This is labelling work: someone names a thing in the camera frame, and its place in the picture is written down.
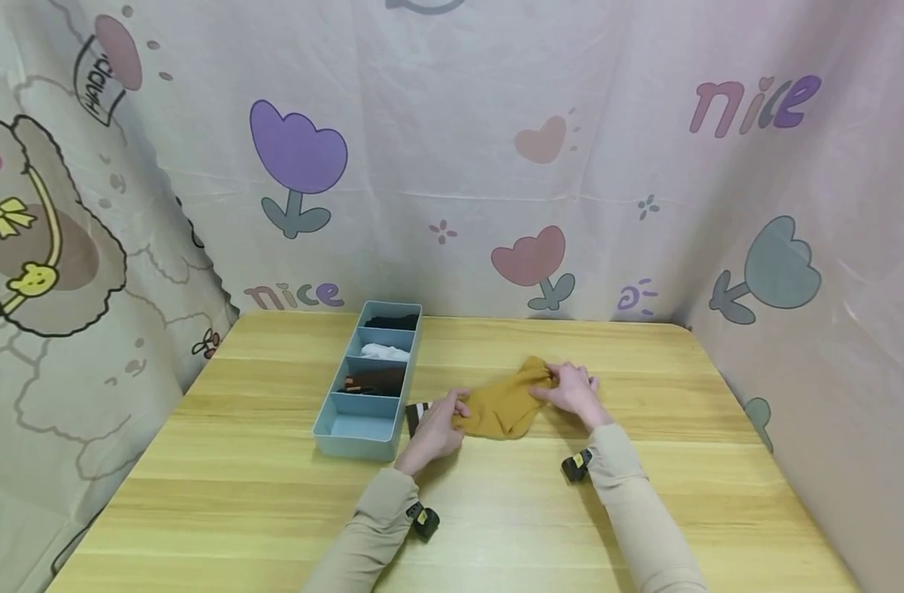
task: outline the sleeve cuff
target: sleeve cuff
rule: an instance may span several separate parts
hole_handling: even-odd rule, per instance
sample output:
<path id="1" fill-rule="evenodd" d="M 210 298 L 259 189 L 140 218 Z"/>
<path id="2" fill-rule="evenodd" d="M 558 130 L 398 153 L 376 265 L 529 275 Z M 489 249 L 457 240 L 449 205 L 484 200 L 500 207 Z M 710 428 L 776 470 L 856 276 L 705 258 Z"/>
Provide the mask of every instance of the sleeve cuff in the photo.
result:
<path id="1" fill-rule="evenodd" d="M 372 480 L 356 505 L 357 514 L 369 517 L 379 525 L 390 525 L 404 519 L 408 507 L 419 499 L 419 486 L 410 476 L 397 469 L 384 468 Z"/>
<path id="2" fill-rule="evenodd" d="M 634 477 L 646 477 L 633 443 L 619 424 L 597 427 L 590 433 L 590 475 L 609 487 Z"/>

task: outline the blue-gray drawer organizer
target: blue-gray drawer organizer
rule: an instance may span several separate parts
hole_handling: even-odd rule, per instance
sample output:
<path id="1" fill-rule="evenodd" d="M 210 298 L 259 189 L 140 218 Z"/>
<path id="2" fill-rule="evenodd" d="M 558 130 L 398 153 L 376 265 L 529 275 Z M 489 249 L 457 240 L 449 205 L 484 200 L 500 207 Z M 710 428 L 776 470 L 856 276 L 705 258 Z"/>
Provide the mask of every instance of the blue-gray drawer organizer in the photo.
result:
<path id="1" fill-rule="evenodd" d="M 377 329 L 364 325 L 374 317 L 406 317 L 419 315 L 415 331 Z M 405 418 L 405 402 L 409 398 L 415 357 L 419 356 L 422 329 L 422 306 L 406 302 L 366 301 L 359 313 L 353 337 L 346 346 L 343 361 L 333 377 L 320 414 L 313 424 L 313 437 L 322 453 L 359 460 L 392 461 L 398 453 Z M 395 346 L 409 352 L 408 362 L 381 361 L 359 357 L 367 343 Z M 400 397 L 362 395 L 343 392 L 346 376 L 365 371 L 404 368 Z"/>

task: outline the mustard yellow sock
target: mustard yellow sock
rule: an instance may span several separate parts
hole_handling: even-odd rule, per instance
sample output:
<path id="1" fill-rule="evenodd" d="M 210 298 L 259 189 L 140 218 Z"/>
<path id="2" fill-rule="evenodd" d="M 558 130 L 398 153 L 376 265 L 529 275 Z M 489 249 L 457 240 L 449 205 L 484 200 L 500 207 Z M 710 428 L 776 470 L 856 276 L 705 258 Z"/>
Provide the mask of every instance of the mustard yellow sock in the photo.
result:
<path id="1" fill-rule="evenodd" d="M 517 375 L 472 390 L 465 400 L 471 417 L 455 417 L 452 425 L 472 437 L 524 437 L 538 410 L 544 407 L 544 402 L 527 393 L 527 388 L 532 385 L 547 389 L 556 387 L 546 364 L 537 356 L 529 357 Z"/>

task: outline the wooden table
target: wooden table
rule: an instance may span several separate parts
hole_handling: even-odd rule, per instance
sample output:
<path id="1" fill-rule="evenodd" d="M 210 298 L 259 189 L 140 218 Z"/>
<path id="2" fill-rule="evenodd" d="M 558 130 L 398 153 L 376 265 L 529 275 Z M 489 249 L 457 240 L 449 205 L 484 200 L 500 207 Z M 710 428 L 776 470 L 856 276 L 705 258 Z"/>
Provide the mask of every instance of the wooden table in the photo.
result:
<path id="1" fill-rule="evenodd" d="M 379 468 L 323 456 L 310 435 L 355 320 L 241 318 L 50 593 L 299 591 Z M 412 398 L 482 385 L 529 354 L 601 377 L 712 591 L 859 590 L 684 329 L 427 318 Z M 560 473 L 585 442 L 552 409 L 521 441 L 466 438 L 420 480 L 441 528 L 430 544 L 409 537 L 377 591 L 633 593 L 593 488 Z"/>

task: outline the small flower print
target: small flower print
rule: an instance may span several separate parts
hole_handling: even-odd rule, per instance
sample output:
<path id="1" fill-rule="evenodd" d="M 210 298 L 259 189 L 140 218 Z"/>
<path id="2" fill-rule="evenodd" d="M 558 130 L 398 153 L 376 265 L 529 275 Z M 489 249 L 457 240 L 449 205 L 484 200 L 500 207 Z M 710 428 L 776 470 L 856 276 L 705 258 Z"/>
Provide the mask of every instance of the small flower print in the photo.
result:
<path id="1" fill-rule="evenodd" d="M 640 220 L 644 220 L 646 218 L 647 212 L 659 212 L 659 206 L 653 204 L 654 199 L 656 199 L 656 194 L 650 194 L 649 198 L 639 201 L 639 210 L 643 211 L 639 213 Z"/>
<path id="2" fill-rule="evenodd" d="M 449 223 L 447 223 L 447 220 L 445 220 L 445 219 L 442 219 L 442 221 L 438 224 L 438 226 L 429 225 L 429 231 L 438 233 L 438 244 L 439 245 L 445 245 L 445 237 L 446 236 L 450 236 L 450 237 L 458 236 L 458 233 L 449 229 L 448 226 L 449 226 Z"/>

